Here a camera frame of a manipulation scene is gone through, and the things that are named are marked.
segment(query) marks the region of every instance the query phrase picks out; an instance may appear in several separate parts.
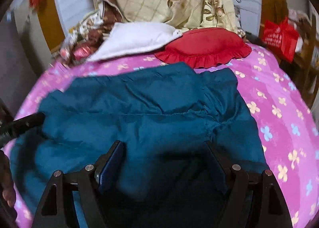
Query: blue fabric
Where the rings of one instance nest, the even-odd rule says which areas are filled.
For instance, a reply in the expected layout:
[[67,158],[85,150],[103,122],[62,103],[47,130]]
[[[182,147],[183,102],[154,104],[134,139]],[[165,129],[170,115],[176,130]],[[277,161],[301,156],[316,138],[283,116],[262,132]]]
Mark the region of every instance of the blue fabric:
[[43,126],[17,139],[11,153],[16,186],[33,213],[55,170],[92,164],[115,140],[125,143],[125,161],[101,201],[119,227],[212,226],[225,197],[202,160],[205,140],[247,171],[268,168],[228,68],[196,74],[177,63],[77,78],[39,111]]

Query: bed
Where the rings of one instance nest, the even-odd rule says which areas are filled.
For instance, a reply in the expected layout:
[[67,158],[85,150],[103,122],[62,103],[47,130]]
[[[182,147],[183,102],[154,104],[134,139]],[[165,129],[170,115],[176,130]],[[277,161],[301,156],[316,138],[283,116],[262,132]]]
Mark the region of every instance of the bed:
[[[278,67],[274,55],[262,47],[249,45],[253,51],[247,58],[232,59],[226,65],[195,69],[195,72],[229,67],[237,76],[238,91],[257,122],[265,158],[283,191],[291,222],[294,227],[303,228],[319,208],[318,131],[309,108],[293,82]],[[64,91],[76,77],[117,75],[165,65],[153,54],[88,62],[73,68],[57,62],[39,78],[16,118],[36,112],[49,92]],[[14,141],[4,149],[8,156],[13,145]],[[31,227],[32,214],[19,194],[15,208],[19,226]]]

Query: red pillow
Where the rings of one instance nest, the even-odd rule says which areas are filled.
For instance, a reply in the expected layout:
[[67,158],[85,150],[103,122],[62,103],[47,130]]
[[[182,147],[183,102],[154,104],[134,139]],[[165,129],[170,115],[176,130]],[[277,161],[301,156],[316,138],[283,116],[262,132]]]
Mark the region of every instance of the red pillow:
[[226,64],[232,58],[245,58],[250,53],[251,47],[236,33],[214,27],[187,31],[155,56],[169,64],[183,61],[191,68],[209,68]]

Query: metal screw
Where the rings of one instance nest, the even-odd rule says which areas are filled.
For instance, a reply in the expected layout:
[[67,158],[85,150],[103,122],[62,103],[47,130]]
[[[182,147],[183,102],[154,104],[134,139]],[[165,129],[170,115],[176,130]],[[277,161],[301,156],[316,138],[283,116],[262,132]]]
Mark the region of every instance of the metal screw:
[[53,173],[53,176],[58,177],[61,175],[61,171],[56,171]]
[[232,169],[235,170],[235,171],[239,171],[239,170],[241,170],[241,167],[238,164],[234,164],[232,166]]
[[266,175],[272,175],[272,171],[271,170],[265,170],[265,174]]
[[92,164],[86,165],[85,166],[85,170],[86,171],[91,171],[94,168],[94,166]]

